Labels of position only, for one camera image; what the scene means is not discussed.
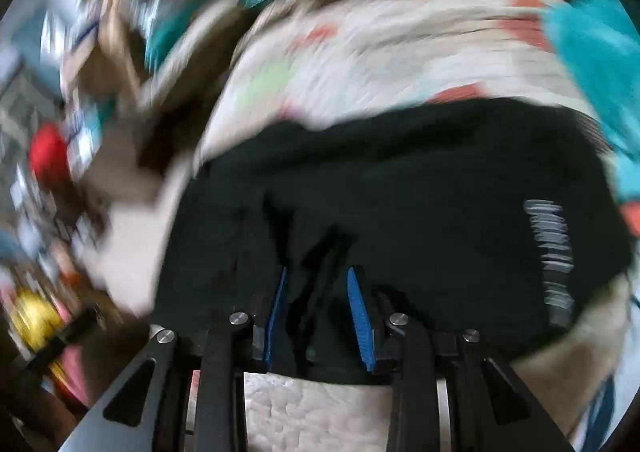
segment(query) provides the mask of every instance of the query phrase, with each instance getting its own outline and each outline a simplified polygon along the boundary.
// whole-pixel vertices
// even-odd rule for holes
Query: yellow object
[[[64,325],[58,311],[29,290],[18,293],[9,317],[22,341],[32,351],[39,350]]]

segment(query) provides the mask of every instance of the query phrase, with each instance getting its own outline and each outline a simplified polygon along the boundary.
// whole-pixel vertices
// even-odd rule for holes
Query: triangular cutout
[[[138,368],[104,409],[102,413],[104,419],[130,427],[137,427],[140,424],[146,393],[155,367],[156,362],[149,359]]]
[[[491,407],[498,425],[527,419],[529,408],[493,360],[482,362],[482,375],[489,390]]]

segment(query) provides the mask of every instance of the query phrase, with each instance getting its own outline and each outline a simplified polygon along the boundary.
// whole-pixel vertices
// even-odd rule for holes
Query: black cloth
[[[396,310],[433,329],[478,329],[506,358],[522,356],[562,334],[545,305],[530,199],[562,208],[575,320],[632,250],[572,111],[476,99],[322,132],[278,123],[188,185],[153,318],[194,333],[215,310],[255,312],[283,264],[288,352],[274,372],[364,382],[345,280],[359,264]]]

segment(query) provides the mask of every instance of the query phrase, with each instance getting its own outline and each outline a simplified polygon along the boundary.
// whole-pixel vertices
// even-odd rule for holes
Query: silver bolt
[[[175,333],[171,329],[163,329],[156,335],[156,340],[161,344],[168,344],[169,342],[173,342],[175,338]]]
[[[467,329],[463,335],[463,339],[470,344],[476,344],[480,341],[480,331],[477,329]]]
[[[236,311],[229,315],[229,322],[231,322],[233,326],[241,326],[242,324],[246,324],[248,320],[249,315],[244,311]]]
[[[409,321],[409,317],[404,313],[393,313],[389,317],[389,322],[391,322],[394,326],[406,326]]]

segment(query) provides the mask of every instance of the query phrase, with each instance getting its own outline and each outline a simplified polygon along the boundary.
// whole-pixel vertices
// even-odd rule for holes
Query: dark blue strap
[[[609,376],[600,388],[596,400],[591,403],[582,452],[598,452],[604,443],[613,419],[615,392],[616,387],[613,382],[613,376]]]

